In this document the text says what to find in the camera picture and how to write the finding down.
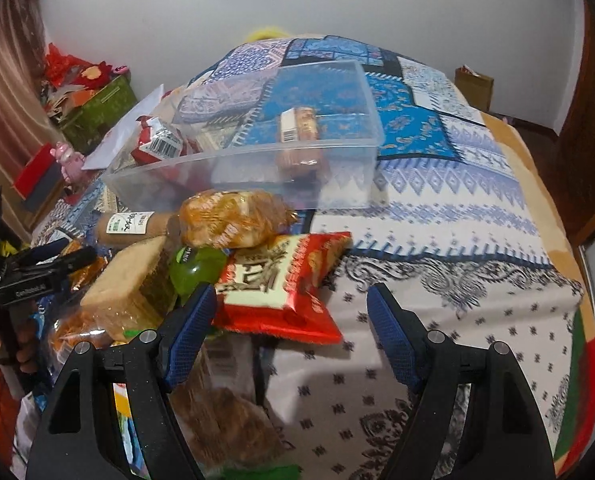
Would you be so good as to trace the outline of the person left hand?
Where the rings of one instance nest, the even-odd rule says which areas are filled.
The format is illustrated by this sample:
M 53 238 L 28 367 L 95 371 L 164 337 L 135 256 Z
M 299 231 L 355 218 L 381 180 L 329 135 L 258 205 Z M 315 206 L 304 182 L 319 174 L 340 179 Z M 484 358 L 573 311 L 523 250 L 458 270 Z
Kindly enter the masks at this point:
M 0 336 L 0 358 L 2 356 L 16 356 L 19 370 L 25 374 L 32 374 L 38 370 L 37 353 L 40 342 L 37 338 L 38 324 L 32 318 L 16 328 L 17 353 L 14 354 L 10 344 L 5 344 Z

